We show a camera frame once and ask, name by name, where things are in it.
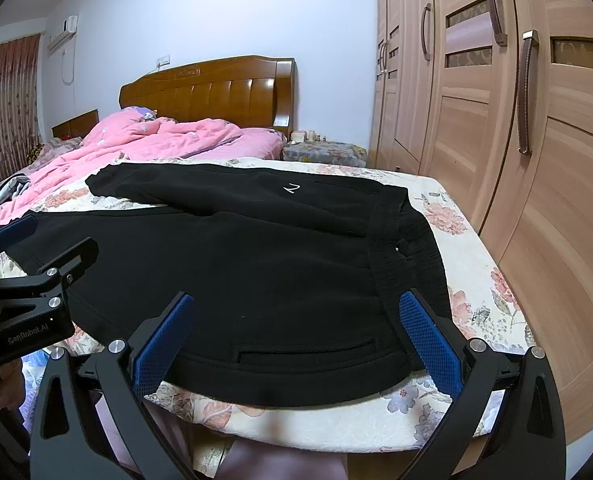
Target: wardrobe door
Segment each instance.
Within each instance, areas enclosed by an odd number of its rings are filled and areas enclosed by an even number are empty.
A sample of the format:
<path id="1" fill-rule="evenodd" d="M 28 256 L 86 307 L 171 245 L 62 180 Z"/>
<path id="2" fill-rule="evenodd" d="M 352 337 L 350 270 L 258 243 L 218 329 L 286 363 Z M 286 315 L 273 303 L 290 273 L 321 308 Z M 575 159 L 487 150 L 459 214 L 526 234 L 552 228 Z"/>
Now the wardrobe door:
<path id="1" fill-rule="evenodd" d="M 434 54 L 434 0 L 405 0 L 397 141 L 418 162 L 428 125 Z"/>
<path id="2" fill-rule="evenodd" d="M 545 348 L 571 442 L 593 428 L 593 3 L 516 3 L 516 125 L 481 239 Z"/>
<path id="3" fill-rule="evenodd" d="M 384 97 L 381 119 L 381 136 L 377 168 L 387 170 L 390 167 L 393 143 L 397 133 L 399 95 L 401 89 L 401 18 L 403 0 L 387 0 L 387 27 L 385 29 L 384 48 Z"/>
<path id="4" fill-rule="evenodd" d="M 479 230 L 510 134 L 517 75 L 514 0 L 441 0 L 439 120 L 421 173 L 436 178 Z"/>
<path id="5" fill-rule="evenodd" d="M 377 0 L 378 30 L 377 30 L 377 60 L 375 62 L 375 101 L 372 111 L 372 128 L 368 150 L 368 168 L 374 168 L 377 163 L 379 135 L 381 133 L 381 118 L 383 112 L 383 94 L 385 85 L 385 30 L 387 28 L 387 0 Z"/>

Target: wooden headboard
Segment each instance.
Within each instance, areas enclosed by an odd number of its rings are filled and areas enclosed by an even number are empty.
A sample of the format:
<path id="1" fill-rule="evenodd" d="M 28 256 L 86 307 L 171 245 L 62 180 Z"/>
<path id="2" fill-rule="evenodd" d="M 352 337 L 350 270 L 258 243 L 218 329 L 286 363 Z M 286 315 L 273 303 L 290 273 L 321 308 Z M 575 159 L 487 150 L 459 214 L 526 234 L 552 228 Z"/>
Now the wooden headboard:
<path id="1" fill-rule="evenodd" d="M 228 57 L 148 74 L 121 87 L 122 108 L 142 106 L 179 122 L 225 119 L 289 136 L 294 120 L 292 58 Z"/>

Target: human hand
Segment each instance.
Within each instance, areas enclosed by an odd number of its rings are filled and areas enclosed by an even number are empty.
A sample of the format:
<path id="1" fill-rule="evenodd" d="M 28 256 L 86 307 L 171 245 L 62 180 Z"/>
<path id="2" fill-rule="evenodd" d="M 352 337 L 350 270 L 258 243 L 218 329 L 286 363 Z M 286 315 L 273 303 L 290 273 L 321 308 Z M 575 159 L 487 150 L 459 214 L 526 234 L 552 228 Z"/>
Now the human hand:
<path id="1" fill-rule="evenodd" d="M 25 402 L 22 362 L 15 359 L 0 366 L 0 408 L 15 410 Z"/>

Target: floral tablecloth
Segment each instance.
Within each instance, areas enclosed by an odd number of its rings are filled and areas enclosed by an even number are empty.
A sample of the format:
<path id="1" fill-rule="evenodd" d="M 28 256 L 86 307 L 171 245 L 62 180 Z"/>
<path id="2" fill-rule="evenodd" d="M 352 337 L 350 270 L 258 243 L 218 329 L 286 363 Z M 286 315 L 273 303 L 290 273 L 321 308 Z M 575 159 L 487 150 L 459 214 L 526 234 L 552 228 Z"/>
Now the floral tablecloth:
<path id="1" fill-rule="evenodd" d="M 116 163 L 129 163 L 117 160 Z M 205 164 L 180 159 L 160 159 L 147 164 Z M 452 317 L 467 338 L 478 336 L 501 351 L 523 354 L 534 345 L 525 318 L 512 291 L 495 266 L 474 229 L 459 208 L 434 179 L 363 168 L 327 166 L 303 162 L 281 162 L 241 158 L 213 161 L 237 168 L 274 168 L 371 178 L 409 190 L 413 207 L 432 226 L 446 269 Z M 125 199 L 95 197 L 81 179 L 62 187 L 33 206 L 37 211 L 116 210 L 150 205 Z M 22 274 L 5 254 L 0 254 L 3 277 Z M 73 353 L 100 351 L 102 346 L 76 327 L 65 341 Z M 194 394 L 173 384 L 161 383 L 148 397 L 190 422 L 223 433 L 236 434 L 272 444 L 301 449 L 337 452 L 385 452 L 423 446 L 451 399 L 436 390 L 425 372 L 410 375 L 387 391 L 352 402 L 320 408 L 263 409 L 240 406 Z M 502 393 L 493 392 L 476 434 L 489 433 L 501 403 Z"/>

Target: air conditioner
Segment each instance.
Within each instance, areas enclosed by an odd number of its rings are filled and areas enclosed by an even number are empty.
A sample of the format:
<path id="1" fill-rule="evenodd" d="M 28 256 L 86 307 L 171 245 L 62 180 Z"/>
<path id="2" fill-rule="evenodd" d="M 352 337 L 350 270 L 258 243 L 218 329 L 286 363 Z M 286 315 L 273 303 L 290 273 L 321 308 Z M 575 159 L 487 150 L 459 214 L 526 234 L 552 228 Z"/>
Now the air conditioner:
<path id="1" fill-rule="evenodd" d="M 73 35 L 76 34 L 76 26 L 79 22 L 79 16 L 70 16 L 67 20 L 63 22 L 63 32 L 61 32 L 57 37 L 52 38 L 50 36 L 48 43 L 48 52 L 52 54 L 55 50 L 62 46 L 66 41 L 68 41 Z"/>

